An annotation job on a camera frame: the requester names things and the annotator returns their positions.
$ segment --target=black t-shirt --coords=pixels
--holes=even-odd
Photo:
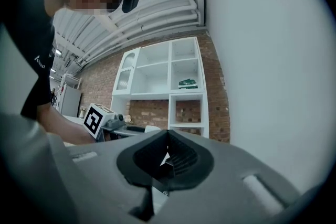
[[[38,74],[21,115],[36,119],[36,107],[50,102],[50,70],[56,48],[55,30],[44,6],[44,0],[19,0],[5,26],[17,48]]]

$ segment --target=red brick wall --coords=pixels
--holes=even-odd
[[[80,105],[88,106],[90,103],[98,103],[110,107],[115,77],[124,52],[167,40],[194,36],[197,37],[200,46],[205,73],[209,107],[209,137],[218,141],[229,142],[230,120],[227,95],[224,90],[224,77],[214,44],[208,32],[204,30],[178,33],[140,42],[84,68],[81,73],[76,75],[76,77],[82,77]],[[191,104],[183,101],[176,104],[178,121],[198,121],[200,118],[199,105],[195,101],[193,102]],[[131,101],[128,110],[134,125],[155,125],[162,129],[167,128],[168,100]],[[197,129],[189,131],[199,134]]]

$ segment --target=ceiling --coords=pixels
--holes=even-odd
[[[89,63],[148,38],[204,25],[204,0],[139,0],[124,14],[120,7],[109,15],[85,15],[68,9],[54,17],[55,80],[76,73]]]

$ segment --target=white shelving unit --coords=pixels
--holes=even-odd
[[[178,89],[194,79],[197,89]],[[130,100],[169,100],[169,129],[200,129],[209,137],[203,63],[196,37],[182,38],[125,52],[114,83],[111,110],[125,114]],[[176,102],[198,100],[201,122],[177,122]]]

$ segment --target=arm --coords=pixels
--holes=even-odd
[[[83,126],[67,120],[50,103],[37,106],[37,121],[47,132],[58,134],[71,144],[94,143],[94,138]]]

